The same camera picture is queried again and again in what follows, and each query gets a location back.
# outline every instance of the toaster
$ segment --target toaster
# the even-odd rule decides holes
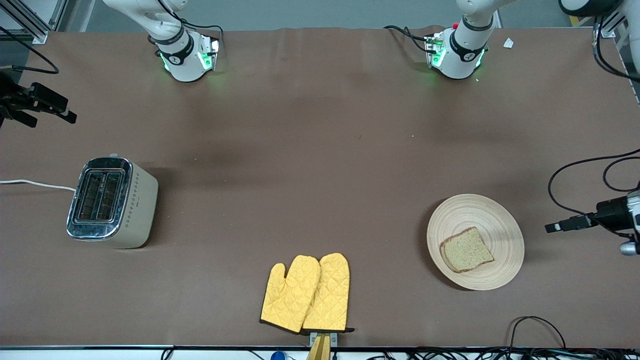
[[[89,161],[80,174],[67,233],[79,241],[134,249],[149,237],[158,182],[131,160],[112,154]]]

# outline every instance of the green led light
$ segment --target green led light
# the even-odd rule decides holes
[[[211,57],[209,55],[198,52],[198,57],[200,59],[200,62],[202,63],[202,67],[205,70],[211,69]]]
[[[447,50],[445,49],[445,47],[441,47],[439,52],[433,55],[433,61],[431,62],[431,64],[435,67],[439,67],[442,64],[442,59],[444,59],[444,56],[446,54]]]
[[[484,55],[484,50],[482,50],[482,52],[478,56],[478,61],[476,63],[476,67],[480,66],[480,62],[482,61],[482,55]]]
[[[164,59],[164,56],[162,55],[162,53],[160,53],[160,59],[162,59],[162,62],[164,63],[164,69],[167,71],[171,71],[169,70],[169,65],[166,63],[166,60]]]

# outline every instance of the metal clamp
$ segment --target metal clamp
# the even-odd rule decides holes
[[[310,332],[309,333],[309,347],[311,347],[314,344],[314,341],[316,340],[316,337],[318,336],[318,332]],[[338,333],[337,332],[330,332],[329,333],[329,338],[331,339],[331,347],[336,347],[338,346]]]

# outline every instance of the yellow handle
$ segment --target yellow handle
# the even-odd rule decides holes
[[[307,360],[329,360],[331,353],[331,337],[327,333],[316,336]]]

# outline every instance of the black cable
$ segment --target black cable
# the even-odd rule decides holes
[[[529,350],[529,358],[528,358],[528,360],[532,360],[532,359],[533,359],[533,354],[534,354],[536,351],[538,351],[538,349],[536,349],[536,348],[534,348],[534,347],[532,347],[532,348],[531,348],[531,350]]]
[[[571,357],[573,359],[583,359],[583,360],[594,360],[593,357],[589,357],[589,356],[582,356],[582,355],[577,355],[577,354],[565,354],[564,352],[562,353],[557,353],[558,355],[562,355],[562,356],[567,356],[567,357]]]
[[[500,351],[500,352],[498,352],[498,354],[493,358],[493,360],[498,360],[498,359],[500,359],[502,356],[504,356],[504,357],[505,357],[505,359],[507,359],[507,360],[512,360],[511,356],[508,356],[508,355],[507,355],[508,350],[509,350],[508,348],[505,348],[504,350],[501,350],[501,351]]]
[[[633,81],[640,81],[640,78],[628,75],[614,68],[610,63],[607,62],[607,60],[604,59],[604,57],[602,56],[602,51],[600,50],[600,35],[602,34],[602,24],[604,22],[604,16],[600,18],[600,22],[597,21],[597,18],[595,19],[595,22],[597,23],[597,32],[596,32],[596,49],[595,49],[594,58],[597,57],[597,59],[599,59],[599,61],[596,59],[597,64],[601,68],[603,68],[606,72],[612,75],[619,76],[621,78],[631,79]]]
[[[580,210],[572,209],[572,208],[569,208],[568,206],[565,206],[565,205],[560,204],[560,203],[556,200],[556,197],[554,196],[554,194],[553,194],[553,192],[552,192],[552,190],[551,190],[551,186],[552,186],[552,184],[553,184],[554,179],[556,178],[556,176],[557,176],[560,172],[562,172],[564,169],[566,169],[566,168],[570,168],[570,167],[572,167],[572,166],[574,166],[574,165],[580,165],[580,164],[584,164],[584,163],[589,163],[589,162],[592,162],[592,161],[599,161],[599,160],[613,160],[613,159],[627,158],[627,157],[631,157],[631,155],[635,155],[635,154],[637,154],[637,153],[639,153],[639,152],[640,152],[640,149],[638,149],[638,150],[634,150],[634,151],[631,151],[631,152],[628,152],[628,153],[626,153],[626,154],[612,155],[612,156],[601,156],[601,157],[599,157],[599,158],[584,159],[584,160],[580,160],[580,161],[574,161],[573,163],[567,164],[567,165],[565,165],[565,166],[563,166],[563,167],[559,168],[558,170],[556,170],[556,172],[554,172],[554,174],[553,174],[553,175],[551,175],[551,178],[549,179],[549,182],[548,182],[548,184],[547,184],[547,192],[548,192],[548,194],[549,194],[549,197],[551,198],[551,201],[553,201],[553,202],[554,202],[554,204],[558,205],[560,208],[563,208],[563,209],[565,209],[565,210],[571,211],[572,213],[576,213],[576,214],[580,214],[580,215],[583,215],[583,216],[589,217],[589,219],[590,219],[591,221],[593,221],[593,222],[595,222],[596,224],[598,224],[598,225],[602,226],[606,231],[609,231],[609,232],[610,232],[610,233],[612,233],[612,234],[615,234],[615,235],[617,235],[617,236],[620,236],[621,238],[626,238],[626,239],[628,239],[628,240],[635,241],[635,240],[636,240],[636,237],[635,237],[633,234],[619,233],[619,232],[617,232],[617,231],[613,231],[613,230],[609,229],[607,226],[603,225],[603,223],[599,222],[599,221],[598,221],[598,219],[596,219],[595,217],[590,216],[589,214],[587,214],[587,213],[585,213],[585,212],[582,212],[582,211],[580,211]],[[610,169],[613,165],[615,165],[617,162],[619,162],[619,161],[614,161],[612,164],[609,164],[609,166],[605,169],[605,172],[602,174],[602,177],[603,177],[603,179],[605,180],[605,184],[606,184],[607,186],[609,186],[611,189],[614,189],[614,188],[610,186],[610,184],[608,183],[608,181],[606,181],[606,176],[607,176],[607,172],[609,171],[609,169]]]
[[[393,357],[393,355],[389,354],[388,352],[383,351],[382,353],[385,355],[385,359],[388,359],[388,360],[396,360],[396,359]]]
[[[415,352],[407,352],[407,360],[424,360],[424,356],[415,353]]]
[[[586,213],[584,213],[582,211],[579,211],[579,210],[576,210],[576,209],[572,209],[572,208],[569,208],[568,206],[562,205],[556,200],[556,197],[554,196],[553,191],[551,190],[551,186],[552,186],[556,176],[558,174],[560,174],[560,172],[562,172],[564,169],[570,168],[570,167],[575,166],[575,165],[589,163],[589,162],[592,162],[592,161],[613,160],[613,159],[619,159],[619,158],[626,158],[626,157],[629,157],[631,155],[635,155],[635,154],[637,154],[639,152],[640,152],[640,149],[628,152],[626,154],[612,155],[612,156],[601,156],[601,157],[598,157],[598,158],[584,159],[584,160],[580,160],[580,161],[574,161],[573,163],[569,163],[569,164],[559,168],[558,170],[556,170],[556,172],[554,172],[553,175],[551,175],[551,178],[549,179],[549,182],[547,184],[547,192],[549,194],[549,197],[551,198],[551,201],[553,201],[554,204],[556,204],[560,208],[563,208],[565,210],[571,211],[572,213],[576,213],[576,214],[580,214],[580,215],[587,215]]]
[[[19,42],[22,46],[24,46],[27,49],[29,49],[29,51],[32,51],[34,54],[38,55],[41,59],[43,59],[46,63],[48,63],[53,68],[53,70],[45,70],[45,69],[38,69],[36,67],[11,65],[11,69],[12,70],[19,71],[19,72],[22,72],[22,71],[42,72],[44,74],[59,74],[60,73],[60,69],[58,69],[58,67],[55,64],[53,64],[53,62],[51,62],[51,60],[47,59],[43,54],[40,54],[40,51],[37,51],[36,49],[31,47],[29,44],[27,44],[24,41],[20,40],[14,34],[11,34],[7,29],[3,28],[2,26],[0,26],[0,30],[3,33],[7,34],[13,40]]]
[[[418,49],[424,51],[425,53],[429,53],[429,54],[435,54],[436,53],[434,50],[427,50],[424,47],[420,46],[420,44],[418,44],[418,40],[424,41],[424,37],[415,36],[414,34],[411,33],[409,28],[406,27],[406,26],[404,27],[404,29],[401,29],[401,28],[398,28],[395,25],[388,25],[388,26],[385,26],[383,29],[392,29],[392,30],[396,30],[396,31],[400,32],[402,35],[410,38],[411,41],[415,44],[415,46]]]
[[[622,158],[622,159],[618,159],[616,161],[613,161],[611,164],[607,165],[607,167],[602,172],[602,181],[604,182],[604,185],[607,185],[608,188],[610,188],[611,190],[613,190],[615,192],[630,193],[630,192],[634,192],[636,190],[640,190],[640,182],[638,182],[638,185],[635,188],[619,189],[619,188],[615,188],[615,187],[611,186],[611,184],[607,180],[607,174],[609,173],[609,169],[611,169],[611,167],[613,167],[613,165],[615,165],[617,163],[621,163],[622,161],[627,161],[627,160],[640,160],[640,156],[630,156],[628,158]]]
[[[157,46],[156,41],[154,40],[154,38],[151,37],[151,34],[147,35],[147,41],[150,44]],[[154,52],[154,55],[156,55],[157,57],[160,57],[160,49],[156,49],[156,51]]]
[[[409,31],[409,32],[405,31],[406,29],[408,29],[408,27],[406,27],[406,26],[404,27],[404,29],[401,29],[401,28],[399,28],[399,27],[397,27],[395,25],[388,25],[388,26],[385,26],[383,29],[393,29],[393,30],[396,30],[396,31],[402,33],[402,35],[404,35],[406,37],[412,37],[412,38],[414,38],[416,40],[424,41],[424,38],[417,37],[417,36],[411,34],[411,31]]]
[[[440,354],[436,354],[435,352],[432,352],[432,351],[429,351],[429,350],[425,350],[425,348],[423,348],[423,347],[416,348],[416,351],[417,352],[414,353],[414,355],[421,357],[422,360],[432,360],[432,359],[440,356]]]
[[[600,353],[601,357],[603,359],[606,359],[606,360],[617,360],[617,358],[618,358],[616,356],[616,354],[614,354],[611,350],[606,349],[606,348],[599,348],[599,349],[596,349],[596,351],[597,352],[601,352]],[[607,356],[602,356],[602,352],[605,352],[608,355],[608,357]]]
[[[542,321],[547,323],[549,326],[551,326],[553,328],[553,330],[555,330],[555,332],[558,334],[558,336],[560,336],[560,340],[562,340],[562,348],[565,349],[566,348],[566,342],[564,341],[564,336],[562,336],[562,333],[560,333],[560,330],[557,329],[557,327],[550,323],[548,320],[545,320],[539,316],[523,316],[521,317],[518,321],[516,321],[515,324],[513,324],[513,330],[511,331],[511,342],[509,343],[509,348],[507,351],[507,359],[511,359],[511,353],[513,351],[513,342],[515,340],[515,336],[516,336],[516,329],[518,328],[518,325],[520,325],[521,322],[528,320],[528,319],[535,319],[538,321]]]
[[[489,354],[490,356],[487,359],[491,359],[491,357],[493,356],[492,353],[496,350],[500,350],[502,349],[501,347],[494,347],[494,348],[486,348],[484,349],[482,352],[480,352],[478,354],[478,356],[475,358],[475,360],[485,360],[484,356],[486,354]]]
[[[469,358],[467,356],[465,356],[461,352],[458,352],[457,350],[449,349],[448,353],[450,353],[450,354],[458,354],[458,355],[460,355],[462,357],[463,360],[469,360]]]
[[[162,351],[162,355],[160,355],[160,360],[169,360],[173,355],[173,351],[175,349],[173,347],[166,348]]]
[[[201,26],[201,25],[196,25],[196,24],[192,24],[190,22],[188,22],[186,19],[179,17],[178,15],[176,15],[175,12],[173,12],[171,9],[169,9],[164,3],[163,0],[157,0],[157,2],[160,4],[160,6],[162,6],[162,8],[166,11],[167,14],[171,15],[171,17],[173,17],[174,19],[178,20],[179,22],[181,22],[183,25],[185,25],[188,28],[198,28],[198,29],[211,29],[211,28],[218,28],[220,30],[220,35],[222,36],[222,34],[224,34],[224,30],[222,30],[222,28],[218,25],[207,25],[207,26]]]
[[[252,353],[253,355],[257,356],[257,357],[258,357],[258,359],[260,359],[260,360],[264,360],[264,358],[263,358],[262,356],[258,355],[258,353],[257,353],[257,352],[255,352],[255,351],[253,351],[253,350],[247,350],[247,351],[249,351],[249,352],[250,352],[250,353]]]

